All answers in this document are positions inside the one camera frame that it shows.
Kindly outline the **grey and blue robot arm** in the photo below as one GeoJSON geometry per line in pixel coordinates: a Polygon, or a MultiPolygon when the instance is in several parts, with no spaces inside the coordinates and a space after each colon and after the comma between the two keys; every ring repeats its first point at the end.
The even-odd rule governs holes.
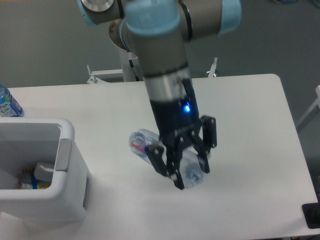
{"type": "Polygon", "coordinates": [[[217,146],[216,119],[200,115],[185,43],[237,28],[238,0],[80,0],[89,25],[110,23],[109,35],[137,55],[159,139],[143,151],[155,171],[178,189],[190,188],[210,172],[217,146]]]}

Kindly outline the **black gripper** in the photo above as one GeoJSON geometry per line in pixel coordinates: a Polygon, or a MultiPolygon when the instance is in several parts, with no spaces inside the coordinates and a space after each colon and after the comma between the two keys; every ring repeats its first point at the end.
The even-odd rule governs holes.
{"type": "Polygon", "coordinates": [[[180,190],[185,188],[180,162],[183,150],[193,146],[204,161],[202,170],[210,172],[208,155],[217,146],[216,119],[209,115],[199,117],[198,104],[192,81],[183,78],[182,96],[173,100],[151,100],[150,105],[159,130],[160,142],[145,148],[154,170],[170,178],[180,190]]]}

